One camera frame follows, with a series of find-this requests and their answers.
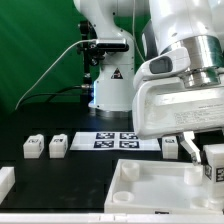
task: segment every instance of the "black cable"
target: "black cable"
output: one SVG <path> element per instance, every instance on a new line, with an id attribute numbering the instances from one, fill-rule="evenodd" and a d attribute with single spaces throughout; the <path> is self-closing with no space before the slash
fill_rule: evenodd
<path id="1" fill-rule="evenodd" d="M 32 96 L 28 96 L 26 98 L 24 98 L 23 100 L 20 101 L 20 103 L 18 104 L 17 109 L 27 100 L 34 98 L 34 97 L 39 97 L 39 96 L 80 96 L 80 94 L 68 94 L 68 93 L 38 93 L 38 94 L 34 94 Z"/>
<path id="2" fill-rule="evenodd" d="M 63 89 L 57 91 L 55 94 L 57 94 L 57 93 L 64 93 L 64 92 L 67 92 L 67 91 L 72 90 L 72 89 L 82 89 L 82 87 L 81 87 L 81 86 L 70 86 L 70 87 L 66 87 L 66 88 L 63 88 Z M 50 96 L 45 102 L 46 102 L 46 103 L 49 103 L 49 102 L 50 102 L 52 99 L 54 99 L 56 96 L 57 96 L 57 95 L 52 95 L 52 96 Z"/>

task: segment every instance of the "white cable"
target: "white cable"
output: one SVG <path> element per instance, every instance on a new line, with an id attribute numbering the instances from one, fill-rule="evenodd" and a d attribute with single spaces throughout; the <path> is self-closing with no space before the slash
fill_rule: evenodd
<path id="1" fill-rule="evenodd" d="M 133 7 L 132 35 L 133 35 L 133 39 L 134 39 L 134 43 L 135 43 L 135 48 L 136 48 L 140 58 L 142 59 L 142 62 L 145 62 L 145 60 L 142 57 L 142 54 L 138 48 L 138 44 L 137 44 L 136 37 L 135 37 L 135 10 L 136 10 L 136 0 L 134 0 L 134 7 Z"/>
<path id="2" fill-rule="evenodd" d="M 18 103 L 16 104 L 16 108 L 15 108 L 15 110 L 17 110 L 18 109 L 18 106 L 19 106 L 19 104 L 20 104 L 20 102 L 24 99 L 24 97 L 28 94 L 28 93 L 30 93 L 39 83 L 40 83 L 40 81 L 51 71 L 51 69 L 64 57 L 64 55 L 68 52 L 68 51 L 70 51 L 73 47 L 75 47 L 76 45 L 78 45 L 78 44 L 80 44 L 80 43 L 85 43 L 85 42 L 93 42 L 93 41 L 96 41 L 96 39 L 92 39 L 92 40 L 81 40 L 81 41 L 78 41 L 78 42 L 76 42 L 76 43 L 74 43 L 74 44 L 72 44 L 70 47 L 68 47 L 65 51 L 64 51 L 64 53 L 62 53 L 61 54 L 61 56 L 47 69 L 47 71 L 46 72 L 44 72 L 44 74 L 36 81 L 36 83 L 34 83 L 34 85 L 29 89 L 29 90 L 27 90 L 24 94 L 23 94 L 23 96 L 19 99 L 19 101 L 18 101 Z"/>

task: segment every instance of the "green backdrop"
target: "green backdrop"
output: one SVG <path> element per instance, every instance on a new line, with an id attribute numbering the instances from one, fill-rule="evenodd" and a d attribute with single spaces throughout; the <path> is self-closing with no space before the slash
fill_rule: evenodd
<path id="1" fill-rule="evenodd" d="M 136 19 L 137 38 L 148 19 L 147 16 Z M 80 20 L 84 17 L 77 12 L 73 0 L 0 0 L 0 122 L 13 112 L 19 98 L 58 56 L 80 40 L 77 27 Z M 118 18 L 116 23 L 131 32 L 131 18 Z M 136 67 L 140 64 L 137 57 Z M 82 75 L 82 56 L 73 50 L 31 94 L 79 85 Z M 97 69 L 92 75 L 97 77 Z"/>

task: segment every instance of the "white cube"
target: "white cube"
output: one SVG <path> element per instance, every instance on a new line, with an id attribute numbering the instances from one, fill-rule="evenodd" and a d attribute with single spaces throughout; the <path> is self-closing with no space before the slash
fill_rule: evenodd
<path id="1" fill-rule="evenodd" d="M 178 144 L 176 136 L 162 139 L 162 151 L 164 159 L 178 159 Z"/>
<path id="2" fill-rule="evenodd" d="M 64 158 L 67 148 L 67 135 L 55 135 L 49 145 L 50 158 Z"/>
<path id="3" fill-rule="evenodd" d="M 44 149 L 44 136 L 30 136 L 23 145 L 25 159 L 38 159 Z"/>

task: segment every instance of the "warning label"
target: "warning label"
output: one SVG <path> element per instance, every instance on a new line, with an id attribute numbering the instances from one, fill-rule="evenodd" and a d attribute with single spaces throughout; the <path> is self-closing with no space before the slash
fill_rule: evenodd
<path id="1" fill-rule="evenodd" d="M 111 79 L 123 79 L 120 70 L 117 68 L 112 75 Z"/>

